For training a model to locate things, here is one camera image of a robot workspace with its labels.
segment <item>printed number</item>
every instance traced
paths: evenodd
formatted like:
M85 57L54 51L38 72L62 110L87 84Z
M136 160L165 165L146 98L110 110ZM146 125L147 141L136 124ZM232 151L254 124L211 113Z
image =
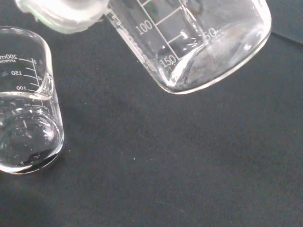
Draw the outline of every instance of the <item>printed number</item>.
M210 28L207 32L203 33L203 38L206 42L210 41L212 38L216 37L217 31L214 28Z
M163 60L160 61L161 64L166 68L170 65L173 65L177 62L176 58L173 55L166 56Z
M22 90L26 90L27 88L24 87L24 86L17 86L16 89L17 89L18 91L20 91L20 90L22 91Z
M143 35L144 33L148 32L148 30L152 29L152 24L149 22L149 20L145 20L143 23L141 23L136 28L139 30L140 35Z
M22 75L21 71L12 71L11 74L12 74L13 76L15 76L15 75L16 75L16 76Z

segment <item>glassware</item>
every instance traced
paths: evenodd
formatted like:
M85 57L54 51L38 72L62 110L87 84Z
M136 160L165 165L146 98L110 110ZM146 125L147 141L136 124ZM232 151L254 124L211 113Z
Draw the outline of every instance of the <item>glassware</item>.
M23 9L27 6L23 11L43 14L42 21L56 15L42 3L48 0L39 1L44 9L39 14L29 7L37 1L16 1ZM73 8L81 0L59 1ZM105 1L89 1L82 13L96 15L89 5L97 3ZM106 15L154 80L174 94L197 91L229 76L264 46L271 32L265 0L111 0ZM69 33L64 24L53 29Z
M48 165L64 141L47 43L0 27L0 170L24 174Z

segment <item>white cap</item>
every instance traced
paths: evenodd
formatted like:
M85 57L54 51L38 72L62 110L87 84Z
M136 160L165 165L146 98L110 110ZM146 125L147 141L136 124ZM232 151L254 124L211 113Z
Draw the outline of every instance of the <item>white cap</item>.
M100 20L109 0L15 0L25 13L64 34L81 32Z

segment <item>black cloth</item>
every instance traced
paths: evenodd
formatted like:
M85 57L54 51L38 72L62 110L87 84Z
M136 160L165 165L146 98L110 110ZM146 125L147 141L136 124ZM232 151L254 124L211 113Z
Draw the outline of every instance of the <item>black cloth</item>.
M50 45L66 136L47 170L0 175L0 226L302 227L303 5L268 2L265 47L179 96L108 21L62 35L0 0L0 25Z

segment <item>white scale markings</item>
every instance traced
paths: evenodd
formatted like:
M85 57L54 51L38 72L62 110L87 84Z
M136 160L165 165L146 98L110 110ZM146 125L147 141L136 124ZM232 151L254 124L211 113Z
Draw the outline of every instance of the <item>white scale markings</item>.
M175 53L175 51L171 48L169 42L166 40L166 38L164 37L164 35L162 34L162 32L159 30L159 28L157 27L157 25L159 25L160 23L162 23L163 21L165 21L166 19L168 19L169 17L171 17L172 15L174 15L176 12L178 12L181 7L178 7L176 10L174 10L173 12L171 12L170 14L168 14L165 18L163 18L162 20L160 20L158 23L155 23L153 21L153 19L151 18L151 16L149 15L149 13L146 11L146 9L144 8L144 6L149 3L151 0L147 0L145 3L141 3L140 0L137 0L137 2L139 3L139 5L141 6L141 8L143 9L143 11L145 12L146 16L149 18L149 20L152 22L152 24L154 25L154 27L156 28L156 30L158 31L158 33L160 34L160 36L162 37L162 39L165 41L166 45L170 48L171 52L175 55L175 57L178 59L178 61L180 60L180 58L177 56L177 54Z
M32 71L34 71L34 72L35 72L35 76L24 75L24 74L23 74L23 76L24 76L24 77L30 77L30 78L36 79L36 80L37 80L37 84L34 84L34 83L30 83L30 84L31 84L31 85L34 85L34 86L37 86L37 87L40 87L39 79L38 79L38 75L37 75L37 71L36 71L36 67L35 67L35 63L34 63L34 59L32 58L32 60L30 61L30 60L27 60L27 59L19 58L19 60L21 60L21 61L27 61L27 62L30 62L30 63L33 64L33 69L27 68L27 67L26 67L26 69L27 69L27 70L32 70ZM35 91L35 90L27 89L27 91L36 92L37 90ZM42 107L42 108L44 107L43 101L42 101L42 100L36 100L36 101L37 101L37 102L41 102L41 105L32 105L32 106L38 106L38 107Z

